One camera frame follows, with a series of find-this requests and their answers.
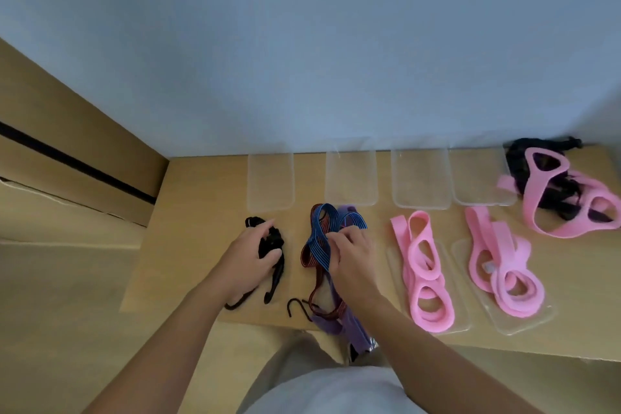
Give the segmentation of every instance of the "transparent plastic tray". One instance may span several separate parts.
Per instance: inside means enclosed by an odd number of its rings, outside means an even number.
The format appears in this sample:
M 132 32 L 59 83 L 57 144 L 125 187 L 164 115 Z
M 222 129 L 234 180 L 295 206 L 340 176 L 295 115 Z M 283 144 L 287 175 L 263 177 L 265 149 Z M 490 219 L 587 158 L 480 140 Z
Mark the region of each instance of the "transparent plastic tray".
M 488 135 L 461 138 L 448 151 L 453 198 L 464 206 L 513 205 L 517 196 L 497 187 L 501 175 L 509 175 L 504 148 Z
M 246 203 L 250 213 L 286 210 L 296 201 L 293 153 L 250 154 Z
M 358 206 L 377 202 L 375 142 L 370 137 L 332 141 L 325 153 L 325 201 Z
M 517 318 L 508 315 L 498 306 L 493 294 L 481 290 L 470 278 L 468 261 L 470 260 L 470 253 L 472 252 L 472 239 L 462 239 L 453 243 L 451 251 L 462 277 L 468 281 L 472 292 L 477 300 L 479 300 L 479 303 L 481 303 L 481 306 L 483 306 L 483 309 L 485 309 L 487 316 L 489 316 L 489 320 L 492 321 L 496 330 L 501 334 L 512 336 L 518 332 L 523 332 L 547 323 L 556 316 L 556 308 L 548 293 L 546 293 L 545 300 L 543 300 L 543 304 L 539 311 L 531 317 Z
M 448 143 L 434 137 L 403 139 L 391 149 L 392 201 L 400 208 L 446 210 L 451 206 Z
M 455 332 L 465 332 L 472 327 L 470 320 L 470 314 L 468 313 L 468 307 L 462 298 L 462 294 L 455 283 L 455 275 L 453 273 L 452 262 L 446 255 L 446 249 L 441 242 L 435 242 L 438 249 L 438 255 L 440 257 L 440 264 L 442 266 L 442 274 L 444 275 L 446 291 L 451 296 L 453 308 L 455 310 L 455 322 L 453 325 L 444 332 L 435 332 L 434 335 L 453 334 Z M 395 291 L 399 297 L 401 312 L 410 315 L 410 301 L 408 298 L 408 292 L 406 291 L 406 285 L 403 283 L 403 257 L 401 252 L 396 246 L 389 246 L 386 249 L 386 259 L 388 260 L 388 267 L 392 275 L 392 282 L 394 283 Z M 433 300 L 419 300 L 419 306 L 425 311 L 435 311 L 439 308 L 439 303 L 436 299 Z

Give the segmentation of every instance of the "wooden table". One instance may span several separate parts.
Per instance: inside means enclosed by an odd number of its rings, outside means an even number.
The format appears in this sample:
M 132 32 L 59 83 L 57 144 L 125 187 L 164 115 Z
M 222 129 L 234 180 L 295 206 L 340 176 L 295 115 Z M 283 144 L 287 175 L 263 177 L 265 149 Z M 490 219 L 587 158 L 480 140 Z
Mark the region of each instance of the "wooden table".
M 586 147 L 568 154 L 572 167 L 609 185 L 621 194 L 607 151 Z M 246 210 L 246 156 L 173 159 L 168 167 L 151 217 L 136 269 L 122 302 L 122 311 L 172 309 L 215 265 L 229 242 L 244 228 Z M 377 280 L 380 291 L 400 307 L 387 264 L 386 252 L 396 248 L 389 219 L 408 214 L 391 198 L 390 153 L 377 153 L 379 199 L 374 206 L 360 207 L 377 244 Z M 284 240 L 286 266 L 283 279 L 269 305 L 263 294 L 265 281 L 235 311 L 223 311 L 219 319 L 248 324 L 267 324 L 316 330 L 299 308 L 289 318 L 286 302 L 306 298 L 314 286 L 315 272 L 299 262 L 309 236 L 309 212 L 323 201 L 325 154 L 296 154 L 296 201 L 286 211 L 265 213 L 276 219 Z M 507 221 L 511 230 L 532 242 L 529 268 L 541 279 L 558 311 L 552 321 L 534 329 L 505 336 L 496 331 L 469 283 L 458 278 L 472 328 L 440 338 L 448 344 L 505 349 L 530 353 L 567 355 L 621 361 L 621 233 L 598 231 L 575 239 L 555 239 L 537 234 L 522 222 L 522 202 L 492 206 L 496 220 Z M 430 212 L 433 233 L 447 249 L 470 237 L 464 208 Z M 539 211 L 541 227 L 560 223 L 551 213 Z M 443 266 L 454 263 L 442 262 Z

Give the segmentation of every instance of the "white shirt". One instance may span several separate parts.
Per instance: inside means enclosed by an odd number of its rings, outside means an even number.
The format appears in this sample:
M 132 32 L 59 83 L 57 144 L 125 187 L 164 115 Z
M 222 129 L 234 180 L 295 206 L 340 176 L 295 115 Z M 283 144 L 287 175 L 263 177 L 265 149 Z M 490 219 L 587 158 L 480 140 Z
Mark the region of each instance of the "white shirt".
M 424 413 L 390 368 L 316 370 L 264 394 L 246 414 Z

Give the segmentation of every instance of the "black stripe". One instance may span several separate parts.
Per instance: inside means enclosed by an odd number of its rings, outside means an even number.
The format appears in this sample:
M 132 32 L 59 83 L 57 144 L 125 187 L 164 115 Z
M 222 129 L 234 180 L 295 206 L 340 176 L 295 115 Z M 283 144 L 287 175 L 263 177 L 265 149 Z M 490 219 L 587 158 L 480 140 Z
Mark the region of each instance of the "black stripe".
M 88 164 L 82 162 L 81 160 L 73 158 L 62 151 L 58 151 L 58 149 L 56 149 L 55 147 L 51 147 L 48 144 L 42 143 L 38 139 L 22 133 L 20 130 L 15 129 L 12 126 L 3 123 L 2 121 L 0 121 L 0 135 L 12 141 L 15 141 L 16 143 L 19 143 L 22 146 L 26 146 L 33 151 L 37 151 L 38 153 L 43 154 L 50 159 L 57 160 L 58 162 L 61 162 L 62 164 L 65 164 L 66 166 L 69 166 L 72 169 L 77 170 L 78 172 L 82 172 L 89 177 L 99 180 L 100 182 L 107 183 L 115 189 L 124 191 L 125 193 L 128 193 L 133 197 L 140 198 L 141 200 L 144 200 L 147 203 L 151 203 L 152 205 L 155 204 L 155 198 L 148 193 L 140 191 L 137 188 L 132 187 L 128 183 L 121 182 L 119 179 L 115 179 L 112 175 L 108 175 L 99 169 L 91 167 Z

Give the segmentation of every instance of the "hand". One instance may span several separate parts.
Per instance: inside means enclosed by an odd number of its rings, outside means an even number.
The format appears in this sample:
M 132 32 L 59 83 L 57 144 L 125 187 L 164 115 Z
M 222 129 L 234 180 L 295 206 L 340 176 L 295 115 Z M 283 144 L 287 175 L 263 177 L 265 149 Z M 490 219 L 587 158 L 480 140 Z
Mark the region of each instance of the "hand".
M 373 241 L 367 230 L 349 226 L 328 233 L 330 276 L 341 298 L 352 308 L 379 294 L 375 282 Z
M 282 249 L 274 249 L 259 259 L 259 243 L 273 224 L 274 220 L 270 220 L 244 229 L 209 272 L 207 278 L 222 287 L 229 304 L 256 288 L 283 255 Z

